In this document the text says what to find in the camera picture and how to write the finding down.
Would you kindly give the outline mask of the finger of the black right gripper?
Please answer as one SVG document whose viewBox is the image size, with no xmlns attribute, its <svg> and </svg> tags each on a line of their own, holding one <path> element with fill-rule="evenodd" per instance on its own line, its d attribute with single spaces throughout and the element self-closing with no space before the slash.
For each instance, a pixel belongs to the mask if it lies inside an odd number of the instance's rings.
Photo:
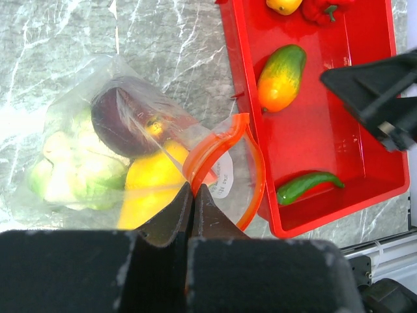
<svg viewBox="0 0 417 313">
<path fill-rule="evenodd" d="M 415 49 L 326 70 L 320 81 L 387 151 L 407 151 L 416 144 L 416 97 L 401 97 L 416 83 Z"/>
</svg>

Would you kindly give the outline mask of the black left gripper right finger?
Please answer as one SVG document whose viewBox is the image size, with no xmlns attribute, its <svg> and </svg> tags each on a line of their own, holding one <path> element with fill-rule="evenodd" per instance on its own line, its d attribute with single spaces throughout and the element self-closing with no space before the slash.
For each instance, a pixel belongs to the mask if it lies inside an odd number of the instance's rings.
<svg viewBox="0 0 417 313">
<path fill-rule="evenodd" d="M 203 185 L 188 241 L 187 312 L 364 312 L 351 266 L 329 241 L 221 236 Z"/>
</svg>

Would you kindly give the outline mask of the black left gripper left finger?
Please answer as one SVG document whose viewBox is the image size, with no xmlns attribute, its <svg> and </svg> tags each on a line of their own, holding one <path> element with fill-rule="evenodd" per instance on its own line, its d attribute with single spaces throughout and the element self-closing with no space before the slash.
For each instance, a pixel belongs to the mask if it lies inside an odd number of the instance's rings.
<svg viewBox="0 0 417 313">
<path fill-rule="evenodd" d="M 132 231 L 1 234 L 2 312 L 184 312 L 189 184 Z"/>
</svg>

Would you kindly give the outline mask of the yellow mango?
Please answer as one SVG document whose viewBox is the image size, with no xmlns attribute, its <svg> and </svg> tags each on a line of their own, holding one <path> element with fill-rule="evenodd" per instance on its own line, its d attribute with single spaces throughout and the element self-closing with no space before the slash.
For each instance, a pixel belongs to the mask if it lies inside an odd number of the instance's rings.
<svg viewBox="0 0 417 313">
<path fill-rule="evenodd" d="M 174 160 L 183 164 L 188 150 L 177 142 L 167 142 L 164 150 L 141 156 L 130 166 L 118 229 L 133 230 L 169 205 L 186 179 Z"/>
</svg>

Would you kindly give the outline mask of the red bell pepper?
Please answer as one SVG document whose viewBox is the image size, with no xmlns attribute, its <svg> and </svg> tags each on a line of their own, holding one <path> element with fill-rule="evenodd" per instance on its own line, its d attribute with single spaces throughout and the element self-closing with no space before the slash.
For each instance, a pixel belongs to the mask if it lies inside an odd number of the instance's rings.
<svg viewBox="0 0 417 313">
<path fill-rule="evenodd" d="M 303 0 L 301 12 L 309 22 L 328 25 L 342 17 L 355 2 L 355 0 Z"/>
</svg>

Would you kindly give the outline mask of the green orange mango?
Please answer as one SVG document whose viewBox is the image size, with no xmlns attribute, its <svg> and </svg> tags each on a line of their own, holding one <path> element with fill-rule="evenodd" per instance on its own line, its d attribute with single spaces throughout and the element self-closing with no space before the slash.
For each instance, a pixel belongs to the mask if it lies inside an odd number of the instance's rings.
<svg viewBox="0 0 417 313">
<path fill-rule="evenodd" d="M 270 55 L 257 82 L 261 109 L 277 113 L 298 96 L 307 54 L 296 44 L 278 48 Z"/>
</svg>

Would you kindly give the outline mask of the white cauliflower with leaves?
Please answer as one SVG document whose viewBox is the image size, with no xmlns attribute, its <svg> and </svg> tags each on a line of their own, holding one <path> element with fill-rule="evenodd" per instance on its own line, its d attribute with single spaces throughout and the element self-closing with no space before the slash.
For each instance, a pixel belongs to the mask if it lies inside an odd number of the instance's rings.
<svg viewBox="0 0 417 313">
<path fill-rule="evenodd" d="M 46 139 L 28 187 L 42 200 L 69 209 L 111 209 L 124 190 L 130 163 L 98 137 L 87 108 L 72 118 L 67 130 Z"/>
</svg>

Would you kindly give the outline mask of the clear zip top bag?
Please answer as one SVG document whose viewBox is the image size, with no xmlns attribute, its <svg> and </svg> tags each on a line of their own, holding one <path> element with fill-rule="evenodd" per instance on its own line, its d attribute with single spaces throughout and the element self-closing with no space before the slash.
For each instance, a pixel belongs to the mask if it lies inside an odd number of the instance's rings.
<svg viewBox="0 0 417 313">
<path fill-rule="evenodd" d="M 240 230 L 261 204 L 265 163 L 249 114 L 207 128 L 118 55 L 86 60 L 41 125 L 7 198 L 27 228 L 132 230 L 185 184 L 206 186 Z"/>
</svg>

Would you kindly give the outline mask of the dark red apple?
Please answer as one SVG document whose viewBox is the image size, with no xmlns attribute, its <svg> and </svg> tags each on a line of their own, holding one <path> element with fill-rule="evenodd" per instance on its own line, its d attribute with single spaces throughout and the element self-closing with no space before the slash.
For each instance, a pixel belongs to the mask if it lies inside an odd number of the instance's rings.
<svg viewBox="0 0 417 313">
<path fill-rule="evenodd" d="M 112 151 L 127 158 L 149 155 L 174 138 L 175 103 L 134 76 L 110 80 L 94 97 L 94 131 Z"/>
</svg>

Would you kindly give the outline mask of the red plastic bin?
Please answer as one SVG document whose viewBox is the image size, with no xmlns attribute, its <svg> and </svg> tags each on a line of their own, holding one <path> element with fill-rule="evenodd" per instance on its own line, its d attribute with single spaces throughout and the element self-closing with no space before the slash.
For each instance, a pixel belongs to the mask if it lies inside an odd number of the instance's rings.
<svg viewBox="0 0 417 313">
<path fill-rule="evenodd" d="M 265 195 L 259 215 L 279 238 L 291 238 L 398 196 L 410 185 L 405 153 L 386 151 L 320 82 L 329 68 L 359 65 L 395 54 L 389 1 L 356 1 L 333 25 L 307 22 L 300 12 L 282 16 L 264 1 L 220 1 L 238 108 L 265 159 Z M 263 113 L 257 80 L 269 55 L 296 44 L 307 63 L 295 101 Z M 333 173 L 344 184 L 323 183 L 290 205 L 276 191 L 307 173 Z"/>
</svg>

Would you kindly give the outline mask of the green chili pepper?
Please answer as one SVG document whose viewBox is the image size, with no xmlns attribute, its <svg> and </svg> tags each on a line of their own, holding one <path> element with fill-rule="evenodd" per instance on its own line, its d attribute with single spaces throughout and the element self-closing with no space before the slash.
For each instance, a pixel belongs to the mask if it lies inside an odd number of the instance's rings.
<svg viewBox="0 0 417 313">
<path fill-rule="evenodd" d="M 277 201 L 280 205 L 290 205 L 307 191 L 323 183 L 332 183 L 338 188 L 345 187 L 345 184 L 333 173 L 326 171 L 311 172 L 280 186 L 276 191 Z"/>
</svg>

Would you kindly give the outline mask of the small yellow orange fruit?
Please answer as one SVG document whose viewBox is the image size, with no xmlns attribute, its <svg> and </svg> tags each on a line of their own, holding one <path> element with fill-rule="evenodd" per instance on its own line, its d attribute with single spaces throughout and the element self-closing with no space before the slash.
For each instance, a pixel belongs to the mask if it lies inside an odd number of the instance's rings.
<svg viewBox="0 0 417 313">
<path fill-rule="evenodd" d="M 266 5 L 282 16 L 294 13 L 301 3 L 302 0 L 266 0 Z"/>
</svg>

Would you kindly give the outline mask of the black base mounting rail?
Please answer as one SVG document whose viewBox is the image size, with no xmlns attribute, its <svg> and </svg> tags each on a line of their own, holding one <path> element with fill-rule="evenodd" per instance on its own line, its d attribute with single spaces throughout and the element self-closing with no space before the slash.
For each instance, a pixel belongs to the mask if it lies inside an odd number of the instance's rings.
<svg viewBox="0 0 417 313">
<path fill-rule="evenodd" d="M 343 249 L 366 312 L 416 312 L 416 195 L 409 230 Z"/>
</svg>

